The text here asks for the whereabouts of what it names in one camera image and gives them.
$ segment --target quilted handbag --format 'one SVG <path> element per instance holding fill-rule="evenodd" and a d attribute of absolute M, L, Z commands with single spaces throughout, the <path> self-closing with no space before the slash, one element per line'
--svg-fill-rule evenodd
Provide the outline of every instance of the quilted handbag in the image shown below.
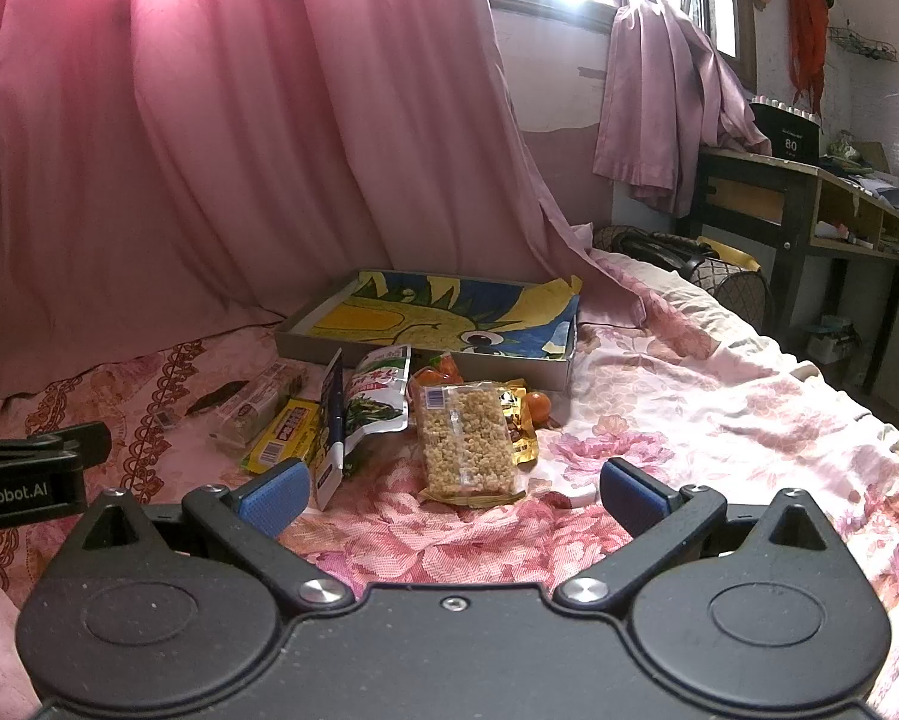
<path fill-rule="evenodd" d="M 769 328 L 772 298 L 763 274 L 721 260 L 709 244 L 638 227 L 615 226 L 597 230 L 592 245 L 664 271 L 676 271 L 683 279 L 710 293 L 723 308 L 749 322 L 758 333 Z"/>

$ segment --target fish eye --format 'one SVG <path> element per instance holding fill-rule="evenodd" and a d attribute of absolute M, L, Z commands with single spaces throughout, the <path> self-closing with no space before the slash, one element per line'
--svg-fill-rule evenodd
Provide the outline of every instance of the fish eye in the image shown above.
<path fill-rule="evenodd" d="M 504 342 L 504 337 L 491 330 L 468 330 L 460 334 L 461 341 L 470 346 L 499 346 Z"/>

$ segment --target yellow box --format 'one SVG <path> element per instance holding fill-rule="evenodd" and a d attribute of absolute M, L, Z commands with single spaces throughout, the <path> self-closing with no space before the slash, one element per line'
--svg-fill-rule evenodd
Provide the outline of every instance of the yellow box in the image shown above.
<path fill-rule="evenodd" d="M 243 467 L 250 473 L 262 473 L 284 460 L 299 458 L 312 470 L 319 410 L 318 403 L 291 398 L 256 440 Z"/>

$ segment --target clear plastic wrapper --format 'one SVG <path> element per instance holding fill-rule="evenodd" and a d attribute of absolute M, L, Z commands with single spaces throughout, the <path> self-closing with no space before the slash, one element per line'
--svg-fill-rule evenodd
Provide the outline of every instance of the clear plastic wrapper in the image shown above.
<path fill-rule="evenodd" d="M 303 365 L 276 360 L 216 410 L 211 435 L 221 445 L 248 450 L 305 383 L 307 369 Z"/>
<path fill-rule="evenodd" d="M 499 384 L 419 388 L 417 431 L 425 498 L 482 508 L 522 497 Z"/>

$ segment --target floral bedsheet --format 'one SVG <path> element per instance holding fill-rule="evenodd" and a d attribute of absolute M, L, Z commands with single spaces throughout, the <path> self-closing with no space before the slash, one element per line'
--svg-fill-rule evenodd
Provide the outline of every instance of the floral bedsheet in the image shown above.
<path fill-rule="evenodd" d="M 899 718 L 899 434 L 824 385 L 705 293 L 625 258 L 603 264 L 648 305 L 640 330 L 583 325 L 571 386 L 554 398 L 563 427 L 540 432 L 541 461 L 519 502 L 488 511 L 421 503 L 414 437 L 381 442 L 326 512 L 280 541 L 360 592 L 369 581 L 542 581 L 552 587 L 629 541 L 597 501 L 597 474 L 623 456 L 672 487 L 711 484 L 736 503 L 809 490 L 864 567 L 893 622 L 893 650 L 871 703 Z M 197 485 L 247 477 L 182 413 L 275 357 L 272 329 L 247 327 L 129 362 L 101 365 L 34 396 L 0 402 L 0 437 L 102 419 L 113 450 L 86 474 L 88 495 L 129 488 L 168 502 Z M 318 367 L 310 369 L 314 394 Z M 35 705 L 11 649 L 20 605 L 74 519 L 0 531 L 0 720 Z"/>

